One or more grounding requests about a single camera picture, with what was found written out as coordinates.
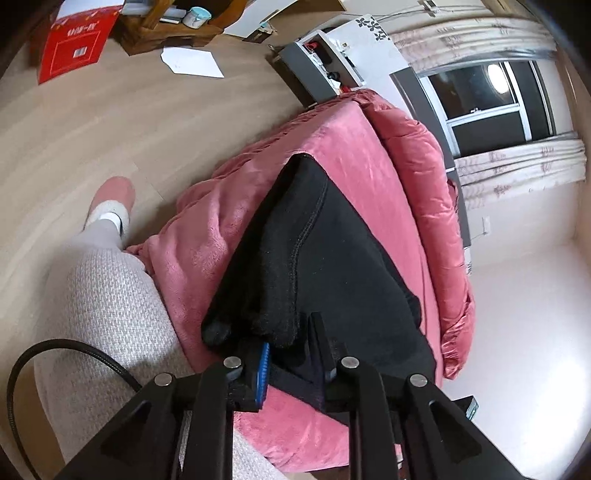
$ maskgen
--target window frame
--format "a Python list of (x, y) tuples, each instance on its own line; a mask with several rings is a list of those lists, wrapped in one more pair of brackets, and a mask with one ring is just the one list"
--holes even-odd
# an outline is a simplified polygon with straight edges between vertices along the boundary
[[(439, 123), (441, 124), (441, 127), (443, 128), (443, 132), (445, 133), (447, 143), (449, 144), (449, 147), (452, 151), (454, 158), (459, 158), (462, 156), (462, 154), (460, 153), (460, 148), (457, 144), (457, 139), (456, 139), (455, 133), (453, 132), (453, 127), (457, 127), (458, 125), (464, 125), (467, 123), (475, 122), (478, 120), (483, 120), (485, 118), (491, 118), (494, 116), (504, 115), (506, 113), (519, 112), (519, 117), (521, 118), (521, 125), (523, 127), (525, 142), (530, 142), (532, 140), (530, 121), (527, 117), (527, 111), (525, 110), (525, 103), (523, 101), (523, 97), (521, 96), (521, 91), (519, 89), (517, 79), (515, 78), (515, 74), (513, 73), (513, 70), (511, 69), (511, 64), (508, 61), (498, 61), (498, 60), (494, 60), (494, 59), (491, 59), (488, 61), (483, 60), (482, 62), (479, 62), (478, 64), (486, 65), (489, 63), (500, 63), (504, 66), (504, 68), (507, 72), (507, 76), (509, 77), (509, 81), (511, 82), (511, 87), (512, 87), (513, 92), (515, 94), (515, 98), (517, 100), (515, 103), (511, 103), (509, 105), (501, 105), (498, 107), (489, 108), (487, 110), (477, 111), (477, 112), (473, 112), (473, 113), (467, 113), (466, 115), (462, 115), (462, 116), (458, 116), (456, 118), (449, 119), (447, 117), (447, 113), (446, 113), (445, 109), (443, 108), (443, 104), (441, 103), (441, 100), (439, 99), (439, 95), (437, 94), (435, 88), (433, 87), (433, 84), (431, 83), (431, 80), (429, 79), (429, 77), (423, 76), (423, 77), (419, 78), (419, 82), (421, 83), (421, 85), (423, 87), (423, 91), (425, 92), (425, 94), (427, 95), (427, 98), (431, 102), (431, 105), (432, 105), (433, 109), (435, 110), (435, 114), (437, 115), (437, 118), (439, 119)], [(543, 83), (540, 79), (540, 76), (537, 72), (537, 69), (535, 68), (534, 63), (532, 61), (529, 61), (529, 64), (530, 64), (530, 68), (532, 69), (532, 71), (534, 73), (535, 81), (538, 85), (538, 89), (540, 91), (540, 96), (541, 96), (542, 102), (544, 104), (544, 110), (546, 112), (546, 120), (548, 123), (548, 130), (550, 132), (550, 135), (553, 135), (554, 134), (553, 122), (551, 121), (550, 108), (548, 107), (548, 102), (547, 102), (547, 98), (545, 95), (545, 88), (544, 88)]]

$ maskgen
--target floral pattern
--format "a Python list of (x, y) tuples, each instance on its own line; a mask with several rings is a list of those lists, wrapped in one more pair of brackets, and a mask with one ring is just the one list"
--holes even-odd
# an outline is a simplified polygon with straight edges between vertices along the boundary
[(376, 22), (374, 17), (356, 18), (355, 21), (360, 28), (367, 28), (370, 32), (373, 32), (376, 41), (390, 40), (388, 34), (384, 31), (382, 26)]

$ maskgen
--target pink fleece blanket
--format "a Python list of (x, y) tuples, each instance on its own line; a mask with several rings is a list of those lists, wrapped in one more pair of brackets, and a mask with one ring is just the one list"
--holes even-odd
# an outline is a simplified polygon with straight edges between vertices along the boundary
[[(441, 151), (421, 124), (370, 90), (303, 113), (247, 147), (184, 192), (178, 214), (158, 235), (130, 247), (160, 289), (193, 369), (217, 360), (201, 340), (201, 321), (252, 215), (283, 165), (301, 152), (322, 165), (420, 299), (437, 382), (444, 371), (455, 376), (469, 350), (474, 310)], [(261, 412), (235, 414), (235, 428), (286, 472), (349, 461), (346, 427), (274, 388)]]

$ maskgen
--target white curtain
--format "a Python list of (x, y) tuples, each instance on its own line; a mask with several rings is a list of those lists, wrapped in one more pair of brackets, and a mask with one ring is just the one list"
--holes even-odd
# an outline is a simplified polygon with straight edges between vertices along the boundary
[(587, 157), (576, 134), (456, 160), (467, 209), (585, 179)]
[(525, 18), (451, 20), (390, 35), (417, 73), (486, 56), (547, 58), (556, 43), (543, 25)]

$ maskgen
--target electrical outlet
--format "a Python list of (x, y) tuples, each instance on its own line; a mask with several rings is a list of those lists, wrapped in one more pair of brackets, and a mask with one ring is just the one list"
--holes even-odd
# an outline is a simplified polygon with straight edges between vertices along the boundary
[(491, 217), (482, 217), (482, 235), (487, 236), (491, 233)]
[(419, 0), (418, 3), (422, 5), (425, 11), (428, 12), (432, 17), (435, 17), (435, 14), (441, 12), (433, 0)]

